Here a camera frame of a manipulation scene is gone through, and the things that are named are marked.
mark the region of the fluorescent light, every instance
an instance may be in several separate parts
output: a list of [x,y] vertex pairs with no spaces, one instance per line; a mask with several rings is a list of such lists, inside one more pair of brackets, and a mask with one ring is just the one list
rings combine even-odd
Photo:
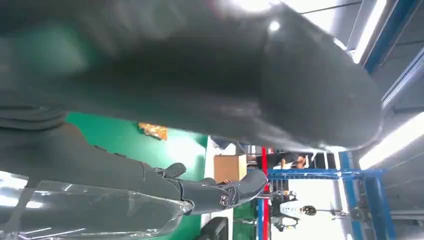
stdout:
[[360,36],[358,45],[356,46],[355,54],[353,55],[353,61],[359,63],[362,55],[364,55],[365,49],[374,33],[374,29],[382,16],[383,10],[386,6],[387,0],[377,0],[369,15],[368,21],[365,24],[362,35]]
[[422,135],[424,135],[424,112],[408,120],[367,152],[359,160],[360,168],[364,170],[380,163]]

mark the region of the green panel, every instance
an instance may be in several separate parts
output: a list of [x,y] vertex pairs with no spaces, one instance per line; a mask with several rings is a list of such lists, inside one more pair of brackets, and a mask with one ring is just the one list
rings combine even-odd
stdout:
[[234,223],[232,225],[233,240],[255,240],[255,226],[252,224]]
[[[208,141],[205,135],[170,129],[168,140],[160,141],[143,135],[136,123],[121,119],[71,113],[67,121],[77,125],[90,144],[110,153],[124,154],[159,168],[184,163],[187,172],[183,179],[198,181],[204,177]],[[194,239],[200,232],[200,221],[200,216],[185,216],[176,231],[155,240]]]
[[240,205],[234,208],[233,217],[235,219],[244,219],[244,220],[254,220],[256,211],[256,205],[254,201],[246,202],[243,205]]

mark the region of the white wall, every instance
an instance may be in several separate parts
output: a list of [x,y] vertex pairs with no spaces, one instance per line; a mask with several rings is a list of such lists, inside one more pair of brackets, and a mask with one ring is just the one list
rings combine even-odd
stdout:
[[[295,179],[289,180],[290,191],[297,193],[297,199],[317,209],[330,210],[330,203],[341,209],[338,183],[335,180]],[[341,219],[332,220],[327,212],[318,212],[299,221],[296,229],[280,232],[271,227],[272,239],[326,239],[344,240],[349,232],[344,231]]]

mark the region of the blue metal frame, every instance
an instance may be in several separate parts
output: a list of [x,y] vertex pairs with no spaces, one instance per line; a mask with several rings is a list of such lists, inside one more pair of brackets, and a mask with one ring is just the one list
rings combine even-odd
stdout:
[[[269,180],[292,180],[292,179],[343,179],[346,189],[346,199],[350,209],[358,206],[353,180],[364,182],[368,205],[371,212],[372,224],[376,239],[396,239],[395,227],[390,215],[390,208],[386,200],[386,193],[381,186],[383,169],[360,170],[350,168],[350,156],[347,152],[340,153],[341,170],[337,169],[269,169]],[[258,236],[262,236],[264,202],[258,201]],[[364,239],[362,226],[359,221],[352,220],[352,231],[355,240]]]
[[257,239],[262,240],[263,237],[263,229],[264,229],[264,201],[263,199],[257,200]]
[[[348,152],[341,152],[339,154],[341,169],[349,169],[351,167],[351,158]],[[354,181],[344,180],[344,189],[346,193],[347,205],[350,209],[354,209],[358,206],[358,201],[355,194]],[[354,239],[363,240],[362,227],[359,221],[352,221],[352,234]]]
[[419,6],[422,0],[398,0],[385,23],[372,51],[366,60],[364,68],[372,73],[380,63],[390,45],[396,44],[396,38],[401,34],[401,29],[407,24],[411,13]]

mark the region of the screw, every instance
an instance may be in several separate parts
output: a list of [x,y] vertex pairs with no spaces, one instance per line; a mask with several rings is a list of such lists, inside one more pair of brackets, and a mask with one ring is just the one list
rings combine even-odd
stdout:
[[227,195],[221,195],[221,200],[219,201],[219,204],[221,206],[227,207],[230,203],[230,198]]

